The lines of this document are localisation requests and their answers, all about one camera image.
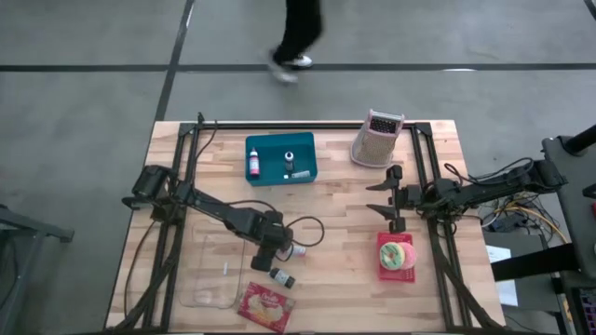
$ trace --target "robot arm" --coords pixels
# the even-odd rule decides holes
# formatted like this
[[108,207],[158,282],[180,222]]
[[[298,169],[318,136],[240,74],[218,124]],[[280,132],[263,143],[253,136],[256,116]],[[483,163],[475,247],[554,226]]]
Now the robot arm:
[[423,187],[408,185],[400,189],[400,179],[401,167],[390,167],[386,181],[367,188],[371,191],[391,190],[394,194],[390,198],[389,207],[369,205],[369,208],[383,215],[386,220],[391,220],[390,228],[394,225],[393,222],[402,222],[399,227],[396,226],[399,229],[390,229],[392,233],[405,231],[400,209],[415,209],[423,219],[453,221],[468,208],[479,204],[522,191],[553,193],[567,183],[554,164],[547,160],[533,161],[490,179],[473,181],[466,186],[458,181],[441,178]]
[[236,236],[259,246],[257,255],[251,262],[251,267],[255,270],[269,271],[276,252],[279,249],[285,251],[290,248],[293,231],[283,226],[281,213],[273,210],[261,212],[254,208],[233,208],[197,190],[189,181],[168,182],[176,178],[176,172],[170,168],[146,166],[135,182],[132,192],[136,199],[153,205],[154,217],[157,220],[167,219],[168,206],[179,205],[221,221],[225,228]]

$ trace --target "green sponge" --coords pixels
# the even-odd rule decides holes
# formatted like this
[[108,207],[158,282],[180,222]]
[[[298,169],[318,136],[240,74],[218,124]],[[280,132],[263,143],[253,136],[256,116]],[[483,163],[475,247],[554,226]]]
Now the green sponge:
[[379,249],[381,265],[387,270],[398,270],[405,258],[403,248],[397,242],[388,242]]

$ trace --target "gray floor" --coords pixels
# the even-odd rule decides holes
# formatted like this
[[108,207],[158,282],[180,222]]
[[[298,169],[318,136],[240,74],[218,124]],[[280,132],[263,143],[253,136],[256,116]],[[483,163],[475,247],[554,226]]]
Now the gray floor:
[[[324,63],[596,62],[581,0],[324,0]],[[0,65],[167,64],[184,0],[0,0]],[[184,64],[254,64],[280,38],[279,0],[196,0]],[[48,241],[23,334],[98,330],[165,73],[0,73],[0,203],[76,230]],[[166,120],[361,119],[369,108],[455,119],[471,173],[540,157],[596,122],[596,71],[177,74]],[[543,202],[562,221],[554,196]],[[543,314],[507,310],[555,331]]]

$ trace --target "person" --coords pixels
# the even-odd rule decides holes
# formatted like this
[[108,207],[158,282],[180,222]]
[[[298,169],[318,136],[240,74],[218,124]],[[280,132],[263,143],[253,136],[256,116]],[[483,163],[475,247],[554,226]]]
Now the person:
[[278,47],[269,51],[267,65],[282,83],[296,83],[295,71],[312,66],[305,55],[323,30],[320,0],[286,0],[286,30]]

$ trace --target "wooden table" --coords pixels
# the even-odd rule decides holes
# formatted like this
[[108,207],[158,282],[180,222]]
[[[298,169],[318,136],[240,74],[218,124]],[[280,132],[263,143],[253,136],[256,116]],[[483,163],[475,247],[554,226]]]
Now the wooden table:
[[[432,121],[431,124],[441,169],[449,162],[466,174],[454,121]],[[146,164],[171,166],[178,127],[178,122],[156,123]],[[365,187],[382,181],[385,170],[360,167],[350,161],[348,150],[356,131],[313,131],[318,160],[318,177],[314,183],[251,187],[244,178],[245,138],[279,132],[282,131],[220,130],[200,156],[197,166],[196,187],[203,192],[223,201],[261,199],[270,202],[284,213],[285,222],[313,215],[325,224],[324,241],[310,248],[304,258],[292,258],[287,263],[274,262],[274,266],[296,278],[292,289],[274,283],[265,273],[253,271],[250,263],[256,247],[247,244],[241,291],[249,282],[255,282],[297,300],[286,331],[444,330],[427,223],[412,211],[402,211],[402,215],[407,218],[407,233],[413,235],[418,252],[415,283],[380,282],[377,279],[376,235],[387,230],[387,223],[365,205],[384,205],[388,193],[369,192]],[[209,135],[210,131],[203,132],[199,147]],[[426,146],[422,147],[427,158]],[[188,143],[184,150],[183,167]],[[410,136],[399,137],[393,163],[403,166],[402,185],[418,183]],[[427,175],[432,176],[428,162],[426,167]],[[450,176],[444,169],[441,174]],[[132,217],[106,326],[113,326],[123,318],[124,283],[134,251],[151,223],[149,214],[149,209],[143,209]],[[294,237],[304,242],[316,241],[320,234],[318,226],[310,221],[296,224],[292,229]],[[153,230],[142,247],[130,281],[129,308],[149,282],[158,224]],[[208,239],[214,238],[221,244],[215,248],[210,245],[209,252],[201,259],[199,255],[207,235]],[[505,324],[478,221],[461,220],[455,241],[467,286],[491,317]],[[241,259],[242,244],[242,240],[232,236],[219,222],[189,210],[170,331],[267,331],[237,315],[235,309],[189,307],[197,294],[202,294],[196,291],[197,275],[201,276],[199,287],[219,285],[226,292],[233,292],[239,262],[228,263],[229,278],[223,277],[221,268],[224,261]],[[450,297],[457,319],[459,313],[452,289]],[[161,316],[161,299],[163,294],[157,298],[156,322]]]

